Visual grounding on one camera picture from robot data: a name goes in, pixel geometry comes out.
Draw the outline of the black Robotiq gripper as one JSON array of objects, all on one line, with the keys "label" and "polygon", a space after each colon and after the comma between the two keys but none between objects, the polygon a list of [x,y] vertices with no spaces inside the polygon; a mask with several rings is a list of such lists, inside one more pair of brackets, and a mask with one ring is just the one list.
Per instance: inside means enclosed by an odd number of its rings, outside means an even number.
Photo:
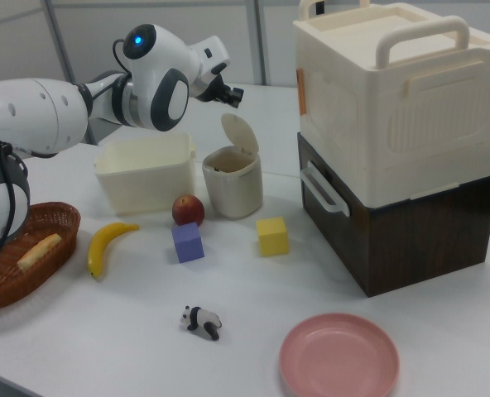
[{"label": "black Robotiq gripper", "polygon": [[226,65],[214,67],[215,74],[211,69],[199,67],[199,73],[191,84],[191,97],[200,102],[219,102],[238,108],[243,100],[244,90],[242,88],[231,88],[223,82],[222,71]]}]

